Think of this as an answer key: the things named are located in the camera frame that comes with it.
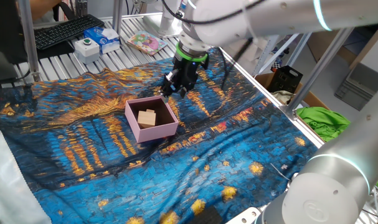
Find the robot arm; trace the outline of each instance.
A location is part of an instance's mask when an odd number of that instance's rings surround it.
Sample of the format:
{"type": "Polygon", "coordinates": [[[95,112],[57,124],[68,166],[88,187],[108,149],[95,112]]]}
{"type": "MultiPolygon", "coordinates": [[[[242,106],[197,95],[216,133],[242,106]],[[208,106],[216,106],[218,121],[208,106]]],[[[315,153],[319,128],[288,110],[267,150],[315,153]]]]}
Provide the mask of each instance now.
{"type": "Polygon", "coordinates": [[[333,30],[378,23],[378,0],[188,0],[174,72],[161,94],[184,96],[194,88],[207,50],[250,37],[333,30]]]}
{"type": "MultiPolygon", "coordinates": [[[[194,88],[206,51],[254,35],[293,34],[378,23],[378,0],[189,0],[173,71],[161,94],[194,88]],[[236,12],[228,19],[198,24],[236,12]]],[[[354,223],[378,180],[378,92],[338,138],[322,146],[256,224],[354,223]]]]}

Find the keyboard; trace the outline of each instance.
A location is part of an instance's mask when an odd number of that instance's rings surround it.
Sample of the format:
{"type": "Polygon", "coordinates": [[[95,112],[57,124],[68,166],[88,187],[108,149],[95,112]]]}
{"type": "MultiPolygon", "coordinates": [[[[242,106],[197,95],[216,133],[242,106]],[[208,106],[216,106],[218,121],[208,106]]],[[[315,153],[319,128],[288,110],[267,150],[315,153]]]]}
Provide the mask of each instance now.
{"type": "Polygon", "coordinates": [[[84,30],[96,26],[104,26],[104,22],[88,14],[47,29],[39,30],[35,33],[35,43],[37,49],[44,50],[65,40],[82,35],[84,30]]]}

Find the blue cloth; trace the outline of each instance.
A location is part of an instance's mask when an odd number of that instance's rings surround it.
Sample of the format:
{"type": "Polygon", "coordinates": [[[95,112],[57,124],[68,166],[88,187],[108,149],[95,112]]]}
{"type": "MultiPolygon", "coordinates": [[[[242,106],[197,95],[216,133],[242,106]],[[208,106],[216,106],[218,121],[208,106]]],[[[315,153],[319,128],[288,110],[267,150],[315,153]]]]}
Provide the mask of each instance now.
{"type": "Polygon", "coordinates": [[[0,90],[0,130],[53,223],[224,221],[272,201],[316,151],[236,69],[220,89],[211,52],[195,89],[169,105],[175,136],[137,144],[125,101],[153,96],[172,60],[0,90]]]}

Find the wooden block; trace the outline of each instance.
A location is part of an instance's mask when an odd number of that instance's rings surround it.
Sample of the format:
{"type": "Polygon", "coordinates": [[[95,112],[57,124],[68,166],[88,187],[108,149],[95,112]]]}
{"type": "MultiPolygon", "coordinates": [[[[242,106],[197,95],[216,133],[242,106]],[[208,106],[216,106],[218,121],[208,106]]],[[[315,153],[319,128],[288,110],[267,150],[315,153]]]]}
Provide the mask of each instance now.
{"type": "Polygon", "coordinates": [[[138,124],[142,128],[151,128],[156,125],[156,113],[139,111],[138,124]]]}

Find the tissue box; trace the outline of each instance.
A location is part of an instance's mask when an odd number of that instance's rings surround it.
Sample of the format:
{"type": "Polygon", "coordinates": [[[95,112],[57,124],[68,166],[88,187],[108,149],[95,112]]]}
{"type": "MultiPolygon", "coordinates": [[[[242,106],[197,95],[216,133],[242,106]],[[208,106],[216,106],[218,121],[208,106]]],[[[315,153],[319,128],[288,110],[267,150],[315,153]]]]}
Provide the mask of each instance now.
{"type": "Polygon", "coordinates": [[[120,48],[120,40],[118,39],[118,34],[114,35],[104,35],[103,31],[105,29],[101,27],[93,27],[87,29],[83,32],[85,38],[91,38],[100,46],[100,52],[102,54],[112,52],[113,50],[118,50],[120,48]]]}
{"type": "Polygon", "coordinates": [[[125,116],[138,143],[172,136],[176,133],[178,120],[171,107],[164,103],[160,96],[127,100],[125,116]],[[151,128],[141,128],[138,124],[139,111],[146,111],[147,109],[156,113],[156,125],[151,128]]]}

